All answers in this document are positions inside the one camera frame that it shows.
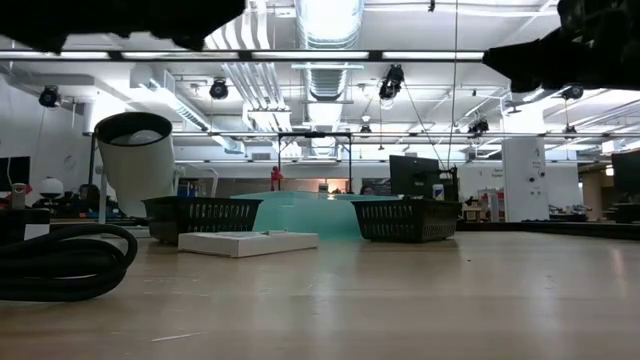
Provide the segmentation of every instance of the white column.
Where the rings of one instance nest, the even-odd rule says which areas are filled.
[[[502,142],[507,222],[548,220],[544,141],[538,137]]]

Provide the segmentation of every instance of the black plastic basket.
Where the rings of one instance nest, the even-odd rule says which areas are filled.
[[[166,196],[143,202],[149,234],[177,244],[183,233],[252,231],[262,200]]]
[[[352,201],[362,237],[422,243],[454,234],[462,204],[435,200]]]

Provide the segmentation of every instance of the black monitor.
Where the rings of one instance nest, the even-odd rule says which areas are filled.
[[[29,184],[30,169],[31,158],[28,156],[0,158],[0,191],[11,191],[12,183]]]
[[[433,196],[433,185],[440,184],[438,160],[411,156],[389,156],[391,193]]]
[[[626,193],[640,192],[640,150],[611,154],[613,184]]]

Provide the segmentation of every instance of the white box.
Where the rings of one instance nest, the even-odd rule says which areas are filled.
[[[318,234],[284,231],[180,234],[178,250],[240,258],[318,247]]]

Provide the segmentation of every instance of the table surface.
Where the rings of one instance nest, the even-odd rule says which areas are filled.
[[[123,284],[0,302],[3,359],[639,359],[640,243],[461,232],[245,259],[143,240]]]

